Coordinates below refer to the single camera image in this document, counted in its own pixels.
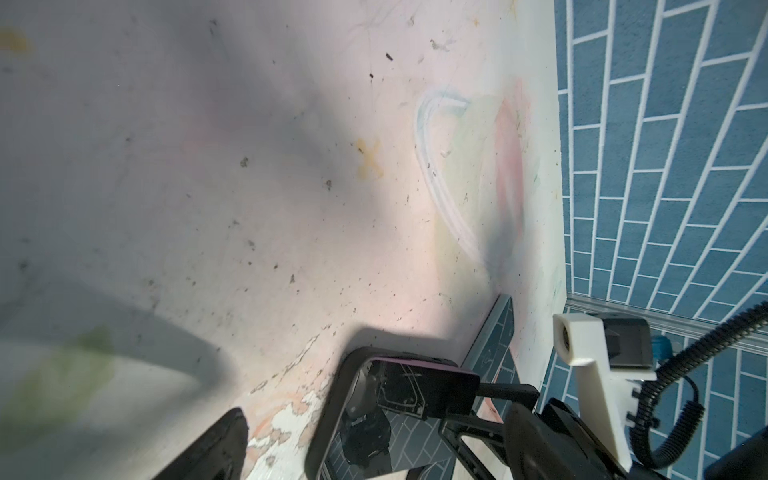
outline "mirror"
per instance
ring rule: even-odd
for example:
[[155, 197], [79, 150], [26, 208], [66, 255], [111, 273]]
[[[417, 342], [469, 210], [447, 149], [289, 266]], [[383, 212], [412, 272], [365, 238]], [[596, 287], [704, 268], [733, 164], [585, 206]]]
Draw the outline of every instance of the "mirror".
[[307, 455], [308, 478], [374, 478], [453, 458], [440, 421], [470, 415], [479, 384], [477, 374], [447, 360], [356, 350], [329, 393]]

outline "green paint stain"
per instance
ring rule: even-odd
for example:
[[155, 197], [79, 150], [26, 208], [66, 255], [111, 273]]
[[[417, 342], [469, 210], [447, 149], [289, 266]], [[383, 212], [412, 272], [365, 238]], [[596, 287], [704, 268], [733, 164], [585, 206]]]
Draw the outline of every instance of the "green paint stain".
[[114, 376], [114, 346], [98, 326], [61, 346], [18, 383], [0, 410], [0, 453], [74, 421]]

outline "wall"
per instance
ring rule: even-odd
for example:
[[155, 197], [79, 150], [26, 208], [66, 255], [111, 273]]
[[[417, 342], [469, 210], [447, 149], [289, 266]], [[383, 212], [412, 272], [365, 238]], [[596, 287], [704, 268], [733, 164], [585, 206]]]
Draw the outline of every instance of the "wall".
[[346, 349], [564, 304], [547, 2], [0, 8], [0, 471], [150, 478], [241, 406], [301, 476]]
[[555, 2], [570, 290], [714, 322], [768, 300], [767, 8]]

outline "black cable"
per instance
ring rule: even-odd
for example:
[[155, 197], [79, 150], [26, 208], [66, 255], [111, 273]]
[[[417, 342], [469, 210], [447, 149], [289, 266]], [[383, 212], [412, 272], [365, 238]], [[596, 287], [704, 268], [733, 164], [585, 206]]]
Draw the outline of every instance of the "black cable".
[[[656, 371], [657, 379], [643, 382], [638, 396], [634, 427], [629, 431], [632, 450], [637, 459], [648, 468], [664, 468], [683, 454], [704, 415], [698, 402], [698, 388], [686, 375], [729, 346], [750, 335], [761, 326], [768, 325], [768, 302], [755, 305], [701, 337], [678, 353]], [[687, 402], [667, 439], [658, 449], [650, 449], [650, 428], [654, 423], [654, 409], [661, 393], [677, 380], [686, 378], [694, 388], [694, 400]]]

